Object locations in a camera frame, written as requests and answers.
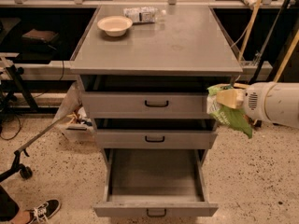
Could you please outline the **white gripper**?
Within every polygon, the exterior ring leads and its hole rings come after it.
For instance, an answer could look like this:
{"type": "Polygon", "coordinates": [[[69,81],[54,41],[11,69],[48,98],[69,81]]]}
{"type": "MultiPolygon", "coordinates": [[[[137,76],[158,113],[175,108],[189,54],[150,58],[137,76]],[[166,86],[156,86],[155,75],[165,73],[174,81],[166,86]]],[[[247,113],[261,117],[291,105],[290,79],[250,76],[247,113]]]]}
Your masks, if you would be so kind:
{"type": "Polygon", "coordinates": [[[243,106],[250,118],[269,121],[265,111],[265,100],[271,88],[271,82],[258,82],[248,86],[245,94],[242,89],[222,90],[216,94],[216,101],[232,109],[243,106]]]}

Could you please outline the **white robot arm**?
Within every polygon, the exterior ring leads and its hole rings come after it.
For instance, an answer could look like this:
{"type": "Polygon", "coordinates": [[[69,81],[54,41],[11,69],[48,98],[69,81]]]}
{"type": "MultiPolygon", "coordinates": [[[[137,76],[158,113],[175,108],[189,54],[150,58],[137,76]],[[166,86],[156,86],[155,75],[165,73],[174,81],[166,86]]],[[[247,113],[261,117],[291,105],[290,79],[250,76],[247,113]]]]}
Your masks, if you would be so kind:
{"type": "Polygon", "coordinates": [[[244,89],[218,91],[216,101],[229,108],[242,108],[251,119],[299,128],[299,84],[257,82],[244,89]]]}

